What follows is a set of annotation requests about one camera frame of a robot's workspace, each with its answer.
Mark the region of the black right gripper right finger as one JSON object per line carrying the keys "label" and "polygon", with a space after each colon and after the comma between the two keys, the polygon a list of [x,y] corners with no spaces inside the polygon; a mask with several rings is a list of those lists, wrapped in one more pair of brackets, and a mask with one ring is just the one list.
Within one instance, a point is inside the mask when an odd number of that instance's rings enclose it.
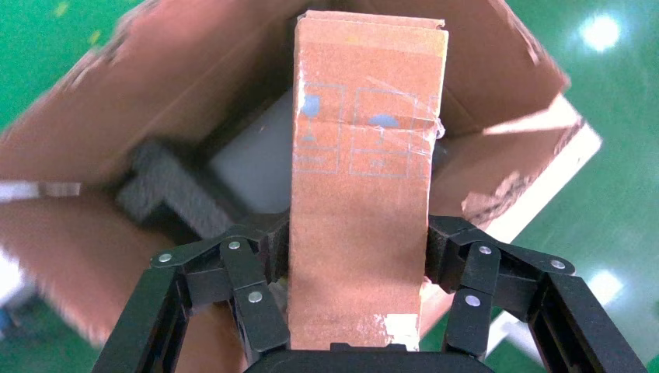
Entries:
{"label": "black right gripper right finger", "polygon": [[645,366],[568,260],[496,240],[463,218],[428,218],[425,274],[452,295],[442,350],[485,358],[491,312],[527,324],[549,372]]}

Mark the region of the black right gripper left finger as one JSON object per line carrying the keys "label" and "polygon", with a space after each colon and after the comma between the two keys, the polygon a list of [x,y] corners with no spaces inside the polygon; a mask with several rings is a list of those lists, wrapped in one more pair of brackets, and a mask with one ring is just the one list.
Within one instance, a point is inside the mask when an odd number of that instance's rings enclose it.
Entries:
{"label": "black right gripper left finger", "polygon": [[173,372],[193,314],[228,303],[248,364],[290,345],[268,285],[288,269],[288,213],[257,214],[220,236],[154,255],[94,372]]}

